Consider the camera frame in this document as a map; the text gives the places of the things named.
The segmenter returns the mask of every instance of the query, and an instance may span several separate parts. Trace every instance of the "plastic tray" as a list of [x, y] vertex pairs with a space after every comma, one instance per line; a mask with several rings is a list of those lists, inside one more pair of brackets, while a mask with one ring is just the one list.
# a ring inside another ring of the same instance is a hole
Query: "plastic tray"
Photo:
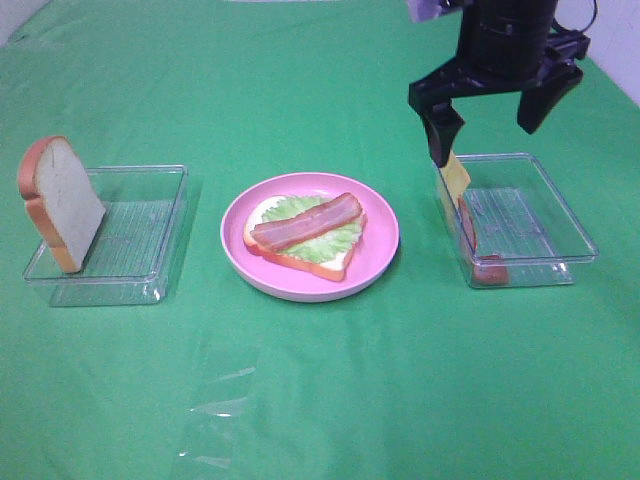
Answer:
[[183, 165], [87, 169], [107, 212], [83, 269], [62, 273], [40, 243], [23, 277], [51, 306], [153, 304], [170, 284], [186, 212]]
[[439, 201], [474, 288], [566, 285], [598, 249], [538, 160], [527, 153], [460, 155], [471, 184], [462, 205], [440, 171]]

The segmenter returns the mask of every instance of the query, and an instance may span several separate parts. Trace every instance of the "robotic arm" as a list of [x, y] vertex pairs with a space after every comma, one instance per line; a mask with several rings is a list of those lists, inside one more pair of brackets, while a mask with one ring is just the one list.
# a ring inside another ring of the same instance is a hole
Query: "robotic arm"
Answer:
[[422, 0], [427, 18], [462, 10], [455, 57], [409, 86], [409, 105], [422, 119], [438, 167], [446, 165], [464, 125], [452, 98], [520, 91], [518, 124], [533, 133], [580, 83], [575, 60], [585, 57], [589, 38], [584, 30], [566, 30], [555, 22], [557, 2]]

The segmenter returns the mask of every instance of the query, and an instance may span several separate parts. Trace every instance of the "open-faced sandwich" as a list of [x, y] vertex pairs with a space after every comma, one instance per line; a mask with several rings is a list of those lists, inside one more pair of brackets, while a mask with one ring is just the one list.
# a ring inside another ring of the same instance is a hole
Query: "open-faced sandwich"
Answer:
[[251, 212], [243, 240], [251, 253], [265, 260], [339, 282], [365, 223], [362, 205], [348, 192], [333, 199], [276, 195]]

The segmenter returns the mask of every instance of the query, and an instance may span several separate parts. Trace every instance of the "sandwich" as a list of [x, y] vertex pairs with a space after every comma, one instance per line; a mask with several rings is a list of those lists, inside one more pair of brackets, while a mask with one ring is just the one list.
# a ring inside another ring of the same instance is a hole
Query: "sandwich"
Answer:
[[106, 209], [66, 138], [45, 137], [29, 147], [18, 188], [60, 269], [80, 271]]
[[265, 260], [339, 282], [362, 239], [366, 214], [351, 193], [276, 195], [247, 217], [243, 240]]

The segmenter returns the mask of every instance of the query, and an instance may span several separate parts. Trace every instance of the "white wall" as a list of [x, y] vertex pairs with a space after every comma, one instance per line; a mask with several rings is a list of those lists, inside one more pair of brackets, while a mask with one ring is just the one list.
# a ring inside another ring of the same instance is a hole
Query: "white wall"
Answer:
[[[567, 28], [589, 23], [593, 0], [559, 0], [556, 18]], [[589, 57], [640, 105], [640, 1], [599, 0], [598, 18], [586, 35]]]
[[[48, 1], [0, 0], [0, 46]], [[599, 0], [598, 4], [598, 19], [587, 33], [589, 56], [640, 105], [640, 1]], [[592, 0], [559, 0], [556, 16], [568, 28], [582, 28], [591, 9]]]
[[0, 47], [49, 0], [0, 0]]

